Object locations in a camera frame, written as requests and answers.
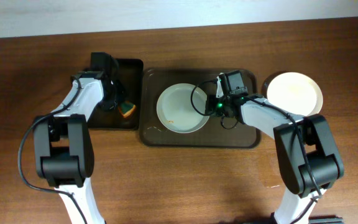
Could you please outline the orange green scrub sponge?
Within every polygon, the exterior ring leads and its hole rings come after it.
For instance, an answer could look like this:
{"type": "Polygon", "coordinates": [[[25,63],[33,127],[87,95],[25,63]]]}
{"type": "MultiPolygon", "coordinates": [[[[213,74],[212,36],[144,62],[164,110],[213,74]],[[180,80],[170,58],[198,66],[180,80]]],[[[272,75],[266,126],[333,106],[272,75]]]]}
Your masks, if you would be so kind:
{"type": "Polygon", "coordinates": [[[125,119],[130,118],[136,110],[136,105],[130,101],[124,101],[119,105],[119,113],[125,119]]]}

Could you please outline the white plate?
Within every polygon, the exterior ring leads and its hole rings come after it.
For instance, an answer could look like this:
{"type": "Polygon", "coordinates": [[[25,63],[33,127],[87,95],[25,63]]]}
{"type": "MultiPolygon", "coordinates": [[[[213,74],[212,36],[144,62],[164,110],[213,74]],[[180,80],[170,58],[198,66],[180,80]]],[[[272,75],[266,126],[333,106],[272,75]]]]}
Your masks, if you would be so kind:
{"type": "Polygon", "coordinates": [[[281,73],[265,86],[268,101],[293,114],[310,116],[323,107],[323,93],[310,77],[298,72],[281,73]]]}
{"type": "Polygon", "coordinates": [[[201,129],[209,120],[209,116],[203,116],[196,112],[195,108],[202,112],[206,107],[207,95],[197,88],[191,92],[194,85],[179,83],[165,89],[157,100],[157,117],[170,131],[187,134],[201,129]]]}

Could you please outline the white plate top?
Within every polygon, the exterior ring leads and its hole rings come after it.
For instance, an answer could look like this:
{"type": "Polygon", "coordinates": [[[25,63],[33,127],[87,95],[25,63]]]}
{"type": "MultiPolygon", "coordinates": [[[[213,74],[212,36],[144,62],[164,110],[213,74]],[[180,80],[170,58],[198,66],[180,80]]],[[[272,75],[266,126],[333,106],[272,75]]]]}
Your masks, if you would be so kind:
{"type": "Polygon", "coordinates": [[[323,93],[310,77],[298,72],[281,73],[265,86],[268,101],[293,114],[310,116],[323,107],[323,93]]]}

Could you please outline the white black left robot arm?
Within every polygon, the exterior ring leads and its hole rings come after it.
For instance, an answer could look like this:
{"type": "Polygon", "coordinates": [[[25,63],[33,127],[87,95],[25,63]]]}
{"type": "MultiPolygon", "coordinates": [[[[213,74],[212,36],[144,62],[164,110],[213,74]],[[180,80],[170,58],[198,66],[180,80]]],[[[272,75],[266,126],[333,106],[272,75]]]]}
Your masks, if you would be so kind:
{"type": "Polygon", "coordinates": [[[91,185],[88,120],[96,107],[117,108],[121,87],[105,70],[79,72],[71,81],[61,104],[34,127],[36,172],[61,196],[72,223],[104,223],[91,185]]]}

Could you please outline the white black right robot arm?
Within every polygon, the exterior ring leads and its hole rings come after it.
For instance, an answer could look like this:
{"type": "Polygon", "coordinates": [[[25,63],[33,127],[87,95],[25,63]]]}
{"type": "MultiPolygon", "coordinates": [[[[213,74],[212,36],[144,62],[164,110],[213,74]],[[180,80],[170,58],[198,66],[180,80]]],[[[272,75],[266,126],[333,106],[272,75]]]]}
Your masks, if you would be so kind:
{"type": "Polygon", "coordinates": [[[324,116],[293,114],[261,95],[209,95],[205,111],[220,118],[236,118],[274,139],[286,189],[280,206],[262,223],[343,223],[341,217],[310,216],[327,189],[344,175],[343,161],[324,116]]]}

